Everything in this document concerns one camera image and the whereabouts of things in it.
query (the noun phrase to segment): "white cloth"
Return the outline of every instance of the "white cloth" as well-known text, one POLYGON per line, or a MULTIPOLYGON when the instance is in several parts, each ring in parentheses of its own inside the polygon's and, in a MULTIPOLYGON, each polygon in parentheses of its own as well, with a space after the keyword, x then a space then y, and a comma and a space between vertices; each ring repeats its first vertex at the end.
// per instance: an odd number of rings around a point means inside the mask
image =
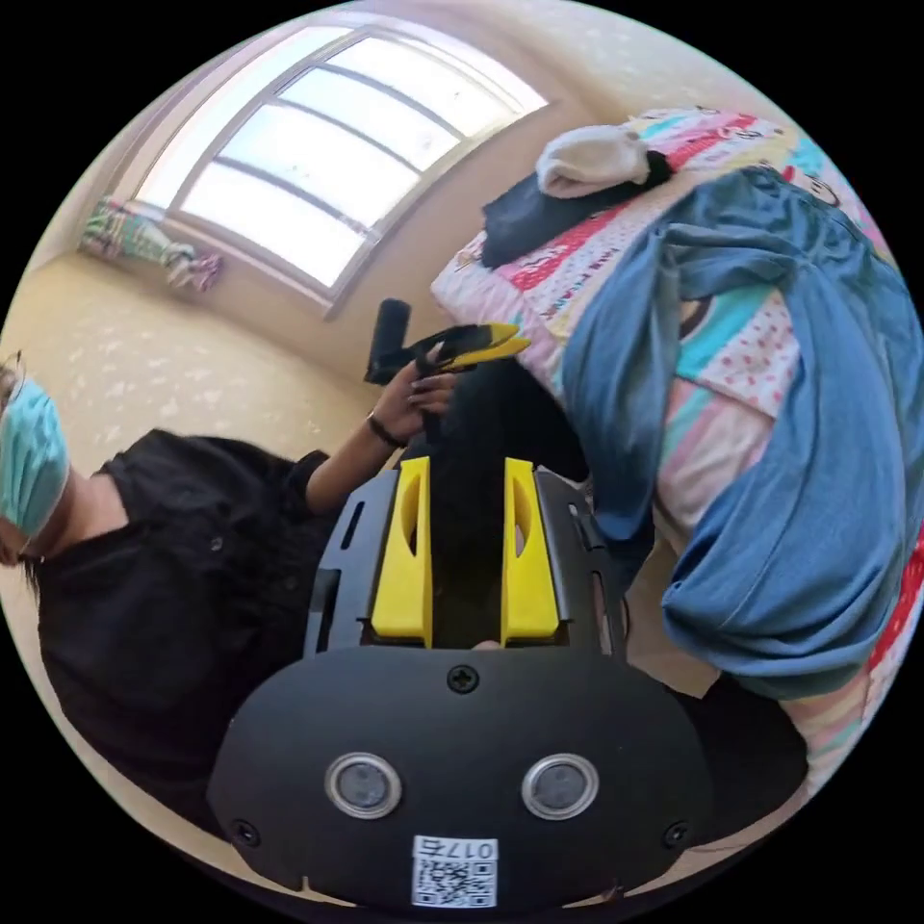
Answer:
POLYGON ((585 125, 546 145, 536 162, 539 189, 576 199, 648 179, 648 148, 626 125, 585 125))

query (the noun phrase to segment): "window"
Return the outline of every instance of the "window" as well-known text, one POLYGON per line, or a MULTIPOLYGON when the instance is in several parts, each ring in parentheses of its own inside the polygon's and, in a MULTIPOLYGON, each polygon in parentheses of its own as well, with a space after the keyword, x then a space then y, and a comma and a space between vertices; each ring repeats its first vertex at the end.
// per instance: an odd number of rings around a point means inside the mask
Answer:
POLYGON ((448 166, 545 105, 452 39, 313 25, 237 71, 135 199, 332 298, 448 166))

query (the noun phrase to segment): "person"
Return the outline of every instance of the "person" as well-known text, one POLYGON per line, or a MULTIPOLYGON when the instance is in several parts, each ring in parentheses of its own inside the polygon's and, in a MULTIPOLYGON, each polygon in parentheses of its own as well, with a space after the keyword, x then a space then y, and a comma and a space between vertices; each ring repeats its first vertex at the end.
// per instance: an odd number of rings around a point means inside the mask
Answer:
MULTIPOLYGON (((339 450, 297 461, 152 430, 84 476, 35 382, 2 370, 0 405, 0 554, 37 593, 64 716, 123 776, 222 838, 205 798, 218 748, 247 696, 301 658, 313 576, 354 489, 405 443, 401 458, 429 456, 434 592, 464 604, 435 643, 467 648, 497 637, 504 458, 588 477, 564 413, 512 359, 423 380, 409 366, 339 450), (436 445, 424 410, 441 418, 436 445)), ((702 701, 678 696, 721 787, 706 840, 802 782, 805 746, 777 704, 722 680, 702 701)))

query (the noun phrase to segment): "black shirt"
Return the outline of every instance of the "black shirt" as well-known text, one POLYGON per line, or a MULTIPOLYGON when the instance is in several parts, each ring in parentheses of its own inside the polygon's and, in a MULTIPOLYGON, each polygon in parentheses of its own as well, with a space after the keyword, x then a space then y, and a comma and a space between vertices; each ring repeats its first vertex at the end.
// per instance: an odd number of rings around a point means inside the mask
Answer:
POLYGON ((38 634, 64 715, 100 756, 223 836, 205 788, 244 699, 302 654, 336 514, 298 462, 154 430, 101 470, 129 524, 38 566, 38 634))

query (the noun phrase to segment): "label sticker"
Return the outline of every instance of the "label sticker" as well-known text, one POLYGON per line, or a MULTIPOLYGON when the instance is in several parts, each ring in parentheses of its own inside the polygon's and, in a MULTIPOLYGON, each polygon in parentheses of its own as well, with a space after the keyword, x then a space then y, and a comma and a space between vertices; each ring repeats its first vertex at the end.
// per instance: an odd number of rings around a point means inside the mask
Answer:
POLYGON ((494 908, 498 843, 457 837, 414 838, 411 904, 419 908, 494 908))

